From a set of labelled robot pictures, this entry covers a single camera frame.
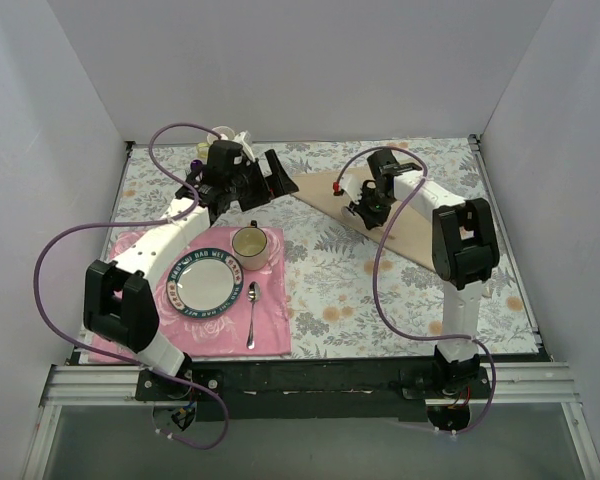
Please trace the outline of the beige cloth napkin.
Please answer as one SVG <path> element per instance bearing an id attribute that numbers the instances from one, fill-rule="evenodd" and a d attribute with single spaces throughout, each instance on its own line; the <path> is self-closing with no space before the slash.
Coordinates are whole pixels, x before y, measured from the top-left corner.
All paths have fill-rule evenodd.
<path id="1" fill-rule="evenodd" d="M 367 230 L 359 217 L 344 213 L 344 208 L 349 204 L 348 198 L 333 195 L 332 184 L 336 180 L 337 174 L 338 172 L 335 170 L 294 174 L 292 180 L 299 187 L 299 191 L 294 194 L 294 197 L 341 224 L 351 227 L 370 240 L 380 241 L 387 224 Z M 391 228 L 385 247 L 430 271 L 434 271 L 431 224 L 411 205 L 401 212 Z"/>

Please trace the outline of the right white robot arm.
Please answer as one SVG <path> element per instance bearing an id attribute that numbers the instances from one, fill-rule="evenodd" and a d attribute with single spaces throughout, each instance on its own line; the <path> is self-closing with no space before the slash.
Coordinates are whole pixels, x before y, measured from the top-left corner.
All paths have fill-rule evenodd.
<path id="1" fill-rule="evenodd" d="M 500 260 L 491 207 L 483 198 L 465 199 L 428 176 L 424 162 L 396 159 L 396 147 L 363 151 L 371 173 L 368 180 L 340 172 L 333 184 L 336 196 L 349 198 L 347 211 L 367 229 L 392 229 L 402 211 L 412 207 L 431 227 L 431 258 L 443 282 L 442 332 L 430 337 L 434 355 L 422 367 L 405 372 L 403 388 L 412 394 L 438 393 L 455 397 L 480 377 L 485 346 L 477 339 L 484 287 Z"/>

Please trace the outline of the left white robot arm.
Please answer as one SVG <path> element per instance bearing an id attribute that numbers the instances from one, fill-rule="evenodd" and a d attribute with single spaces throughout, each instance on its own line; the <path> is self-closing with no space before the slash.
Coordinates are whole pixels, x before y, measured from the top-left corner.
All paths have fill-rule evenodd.
<path id="1" fill-rule="evenodd" d="M 231 238 L 229 251 L 185 248 L 209 230 L 231 204 L 242 211 L 298 192 L 277 153 L 263 174 L 244 135 L 224 136 L 210 146 L 203 164 L 193 164 L 163 216 L 123 253 L 94 261 L 86 271 L 84 326 L 132 353 L 132 362 L 156 371 L 158 387 L 173 400 L 193 386 L 191 358 L 159 330 L 153 291 L 163 286 L 176 311 L 194 319 L 215 316 L 239 297 L 247 271 L 271 265 L 268 235 L 251 223 Z"/>

